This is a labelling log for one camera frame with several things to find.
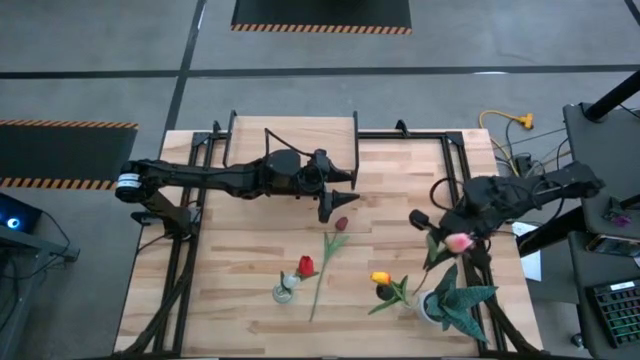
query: flower stem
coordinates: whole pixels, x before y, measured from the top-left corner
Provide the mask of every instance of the flower stem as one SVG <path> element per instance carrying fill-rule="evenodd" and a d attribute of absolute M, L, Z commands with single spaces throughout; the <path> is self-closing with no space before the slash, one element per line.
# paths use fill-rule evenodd
<path fill-rule="evenodd" d="M 322 277 L 324 276 L 324 268 L 329 261 L 328 258 L 325 257 L 324 262 L 322 263 L 322 270 L 320 270 L 320 276 L 318 276 L 318 284 L 316 284 L 316 295 L 313 298 L 313 307 L 311 308 L 311 316 L 309 317 L 309 322 L 313 321 L 313 316 L 316 314 L 316 305 L 318 304 L 318 294 L 320 293 L 320 284 L 322 284 Z"/>
<path fill-rule="evenodd" d="M 337 232 L 333 233 L 333 240 L 329 242 L 329 246 L 324 249 L 324 261 L 322 262 L 322 269 L 320 270 L 320 276 L 318 276 L 318 283 L 316 284 L 316 294 L 313 297 L 313 307 L 311 308 L 311 316 L 309 317 L 309 322 L 313 321 L 313 316 L 316 314 L 316 305 L 318 304 L 318 294 L 320 293 L 320 284 L 322 284 L 322 277 L 324 276 L 324 268 L 327 266 L 329 262 L 329 258 L 331 254 L 329 254 L 329 248 L 334 241 L 336 241 L 336 237 L 338 236 Z"/>

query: keyboard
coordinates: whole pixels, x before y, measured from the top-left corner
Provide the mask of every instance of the keyboard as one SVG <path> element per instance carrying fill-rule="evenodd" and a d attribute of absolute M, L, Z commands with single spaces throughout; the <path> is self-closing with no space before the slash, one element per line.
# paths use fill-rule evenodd
<path fill-rule="evenodd" d="M 590 287 L 587 294 L 612 347 L 640 344 L 640 279 Z"/>

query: wooden table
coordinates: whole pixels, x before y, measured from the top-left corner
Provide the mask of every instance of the wooden table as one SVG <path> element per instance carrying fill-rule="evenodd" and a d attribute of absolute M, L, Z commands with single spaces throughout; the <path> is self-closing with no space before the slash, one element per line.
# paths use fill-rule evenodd
<path fill-rule="evenodd" d="M 334 128 L 337 130 L 327 131 L 323 130 L 326 127 L 314 127 L 313 122 L 301 126 L 300 122 L 291 125 L 295 119 L 288 120 L 281 119 L 279 125 L 272 124 L 270 128 L 284 131 L 295 126 L 298 130 L 289 130 L 283 137 L 303 150 L 314 148 L 313 139 L 318 133 L 329 133 L 333 144 L 329 156 L 336 166 L 350 169 L 353 152 L 346 146 L 341 150 L 340 146 L 341 141 L 353 136 L 348 122 L 334 119 L 338 121 Z M 497 174 L 487 131 L 462 132 L 472 176 Z M 192 133 L 168 132 L 161 158 L 186 163 Z M 232 144 L 242 141 L 240 134 L 234 130 Z M 261 153 L 264 144 L 255 139 L 246 135 L 242 144 L 233 144 L 230 160 L 246 160 L 236 151 Z M 224 141 L 216 144 L 213 165 L 220 166 Z M 387 271 L 396 280 L 409 275 L 409 289 L 415 289 L 422 279 L 425 233 L 412 228 L 407 219 L 409 212 L 418 208 L 432 216 L 434 222 L 439 221 L 442 211 L 431 204 L 428 193 L 431 185 L 446 175 L 442 160 L 438 141 L 360 141 L 356 192 L 362 197 L 337 209 L 329 224 L 317 221 L 317 202 L 311 199 L 262 197 L 244 201 L 223 192 L 207 192 L 183 356 L 476 355 L 477 347 L 472 339 L 453 327 L 442 332 L 439 326 L 421 323 L 400 306 L 367 315 L 380 303 L 374 293 L 375 284 L 369 280 L 370 272 Z M 455 165 L 461 179 L 459 164 Z M 335 188 L 349 191 L 348 184 Z M 181 189 L 165 188 L 163 193 L 177 203 Z M 446 186 L 438 189 L 436 200 L 450 204 Z M 309 323 L 317 278 L 303 282 L 296 289 L 294 300 L 287 305 L 276 304 L 271 291 L 279 281 L 280 270 L 294 271 L 301 255 L 311 256 L 316 266 L 321 266 L 322 233 L 332 231 L 333 222 L 341 216 L 349 217 L 350 238 L 327 266 L 316 316 Z M 145 228 L 140 244 L 161 233 L 159 225 Z M 169 241 L 160 241 L 138 255 L 115 350 L 130 345 L 157 310 L 170 247 Z M 491 254 L 501 306 L 525 338 L 542 348 L 513 238 L 495 236 Z M 435 287 L 447 268 L 448 264 L 443 264 L 434 269 L 423 289 Z M 459 269 L 458 281 L 463 283 L 461 265 Z M 488 311 L 482 306 L 487 337 L 492 339 Z M 167 333 L 169 344 L 173 336 L 171 328 L 169 326 Z"/>

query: flower pot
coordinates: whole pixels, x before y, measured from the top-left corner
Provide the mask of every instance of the flower pot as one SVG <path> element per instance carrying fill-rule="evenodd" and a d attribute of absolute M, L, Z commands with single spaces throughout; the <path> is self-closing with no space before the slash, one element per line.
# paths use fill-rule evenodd
<path fill-rule="evenodd" d="M 432 324 L 439 324 L 441 320 L 435 319 L 432 316 L 429 316 L 429 314 L 427 314 L 427 299 L 430 296 L 436 296 L 436 294 L 433 292 L 433 290 L 427 290 L 427 291 L 421 293 L 417 297 L 415 311 L 416 311 L 416 313 L 418 314 L 418 317 L 421 320 L 424 320 L 426 322 L 430 322 Z"/>

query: white paper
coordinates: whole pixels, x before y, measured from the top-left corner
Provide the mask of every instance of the white paper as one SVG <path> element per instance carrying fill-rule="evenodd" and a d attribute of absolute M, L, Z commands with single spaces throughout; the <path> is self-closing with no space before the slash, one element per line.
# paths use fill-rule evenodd
<path fill-rule="evenodd" d="M 512 231 L 514 234 L 520 236 L 528 233 L 531 230 L 535 230 L 538 227 L 535 225 L 529 225 L 521 222 L 514 222 L 512 225 Z M 520 259 L 522 262 L 522 270 L 524 271 L 524 277 L 529 280 L 542 281 L 542 264 L 540 263 L 540 251 L 536 251 L 533 254 L 527 255 Z"/>

